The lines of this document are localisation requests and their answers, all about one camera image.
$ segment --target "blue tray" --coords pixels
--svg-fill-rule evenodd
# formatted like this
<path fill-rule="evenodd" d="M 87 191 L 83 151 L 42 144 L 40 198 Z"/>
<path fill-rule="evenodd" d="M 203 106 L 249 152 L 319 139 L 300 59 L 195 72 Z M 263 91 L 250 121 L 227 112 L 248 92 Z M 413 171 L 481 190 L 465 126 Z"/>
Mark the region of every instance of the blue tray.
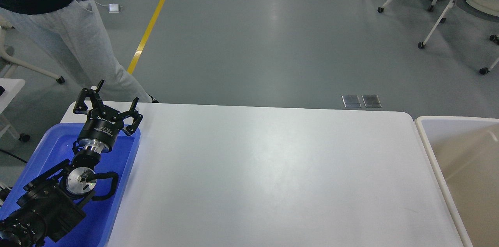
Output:
<path fill-rule="evenodd" d="M 61 123 L 50 128 L 36 147 L 30 161 L 21 173 L 16 185 L 0 208 L 0 219 L 5 219 L 19 208 L 16 201 L 25 191 L 23 187 L 41 173 L 55 166 L 64 159 L 73 158 L 73 142 L 83 128 L 82 123 Z M 120 132 L 114 148 L 103 153 L 95 172 L 114 171 L 120 176 L 116 194 L 105 201 L 90 201 L 83 210 L 87 217 L 70 233 L 57 243 L 46 238 L 46 247 L 104 247 L 109 240 L 111 230 L 118 213 L 121 198 L 125 191 L 128 176 L 139 147 L 140 130 L 128 137 Z M 95 186 L 96 195 L 107 194 L 110 180 L 99 180 Z"/>

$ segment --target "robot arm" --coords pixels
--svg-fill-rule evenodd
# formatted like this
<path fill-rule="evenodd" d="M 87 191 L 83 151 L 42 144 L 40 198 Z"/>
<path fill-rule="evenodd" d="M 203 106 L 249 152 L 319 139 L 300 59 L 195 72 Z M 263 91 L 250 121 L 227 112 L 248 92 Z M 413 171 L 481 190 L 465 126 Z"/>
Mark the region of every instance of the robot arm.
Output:
<path fill-rule="evenodd" d="M 17 201 L 20 208 L 0 221 L 1 247 L 41 247 L 47 236 L 57 242 L 86 217 L 82 208 L 89 201 L 103 201 L 116 192 L 118 174 L 95 173 L 95 166 L 102 153 L 112 150 L 120 130 L 128 136 L 137 130 L 142 115 L 135 109 L 138 98 L 123 113 L 104 105 L 99 96 L 103 84 L 101 80 L 96 90 L 80 92 L 73 112 L 85 114 L 87 120 L 73 144 L 73 160 L 61 161 L 24 186 L 26 193 Z M 125 127 L 123 120 L 128 117 L 133 123 Z M 112 179 L 109 192 L 95 196 L 97 180 L 106 178 Z"/>

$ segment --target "white table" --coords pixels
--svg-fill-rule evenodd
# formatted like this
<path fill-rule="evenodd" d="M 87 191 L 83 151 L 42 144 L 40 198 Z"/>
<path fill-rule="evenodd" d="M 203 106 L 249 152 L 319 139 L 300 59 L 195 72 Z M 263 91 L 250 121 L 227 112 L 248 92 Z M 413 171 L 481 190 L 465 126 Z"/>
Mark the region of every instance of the white table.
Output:
<path fill-rule="evenodd" d="M 405 113 L 138 106 L 108 247 L 462 246 Z"/>
<path fill-rule="evenodd" d="M 15 139 L 20 138 L 20 133 L 15 130 L 15 128 L 11 125 L 10 121 L 5 118 L 2 112 L 7 108 L 7 106 L 11 103 L 14 97 L 19 93 L 21 88 L 25 85 L 25 80 L 23 79 L 14 79 L 14 78 L 0 78 L 0 86 L 5 89 L 5 92 L 0 95 L 0 137 L 2 137 L 5 132 L 9 131 L 9 133 Z"/>

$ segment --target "metal floor plate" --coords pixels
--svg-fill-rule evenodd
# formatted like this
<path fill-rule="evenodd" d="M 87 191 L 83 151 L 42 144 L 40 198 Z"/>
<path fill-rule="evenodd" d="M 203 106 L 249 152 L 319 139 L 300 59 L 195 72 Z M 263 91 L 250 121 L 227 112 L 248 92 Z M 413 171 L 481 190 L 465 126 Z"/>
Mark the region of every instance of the metal floor plate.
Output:
<path fill-rule="evenodd" d="M 342 95 L 345 108 L 360 108 L 360 99 L 356 95 Z"/>
<path fill-rule="evenodd" d="M 364 105 L 366 108 L 381 108 L 381 102 L 377 95 L 363 95 Z"/>

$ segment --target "power adapter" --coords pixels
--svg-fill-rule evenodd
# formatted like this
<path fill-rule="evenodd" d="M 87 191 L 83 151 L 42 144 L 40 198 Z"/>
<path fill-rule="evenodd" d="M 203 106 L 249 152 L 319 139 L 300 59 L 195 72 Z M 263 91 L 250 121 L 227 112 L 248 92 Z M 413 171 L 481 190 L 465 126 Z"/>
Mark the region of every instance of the power adapter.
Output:
<path fill-rule="evenodd" d="M 120 5 L 119 4 L 109 4 L 109 13 L 119 13 Z"/>

